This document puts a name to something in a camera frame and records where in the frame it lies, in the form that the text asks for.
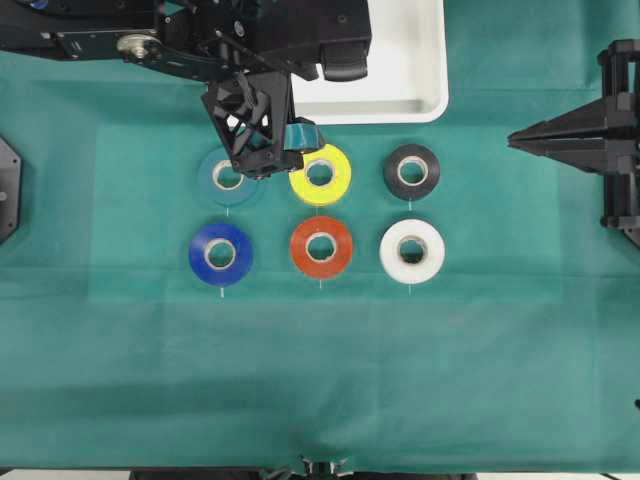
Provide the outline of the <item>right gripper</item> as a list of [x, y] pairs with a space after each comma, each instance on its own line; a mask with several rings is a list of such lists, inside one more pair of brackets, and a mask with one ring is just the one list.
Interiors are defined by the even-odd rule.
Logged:
[[603, 175], [601, 224], [620, 231], [637, 231], [639, 42], [613, 41], [598, 55], [598, 63], [602, 69], [602, 98], [514, 132], [508, 137], [508, 146]]

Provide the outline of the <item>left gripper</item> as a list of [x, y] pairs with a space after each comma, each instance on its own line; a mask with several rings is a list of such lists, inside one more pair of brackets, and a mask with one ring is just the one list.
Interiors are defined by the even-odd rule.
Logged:
[[294, 119], [291, 76], [280, 71], [242, 74], [208, 85], [203, 105], [234, 171], [266, 178], [303, 167], [302, 153], [322, 149], [319, 126]]

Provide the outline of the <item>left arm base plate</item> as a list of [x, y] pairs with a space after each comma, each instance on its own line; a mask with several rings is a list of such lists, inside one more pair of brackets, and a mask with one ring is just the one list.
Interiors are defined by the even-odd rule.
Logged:
[[0, 155], [0, 242], [4, 243], [19, 228], [22, 159], [4, 138], [0, 140]]

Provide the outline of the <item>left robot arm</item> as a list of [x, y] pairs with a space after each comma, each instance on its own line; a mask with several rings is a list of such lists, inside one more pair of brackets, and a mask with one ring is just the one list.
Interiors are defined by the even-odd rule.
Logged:
[[232, 168], [252, 179], [303, 167], [324, 141], [288, 142], [292, 81], [368, 72], [364, 1], [5, 1], [3, 51], [56, 61], [120, 59], [204, 83]]

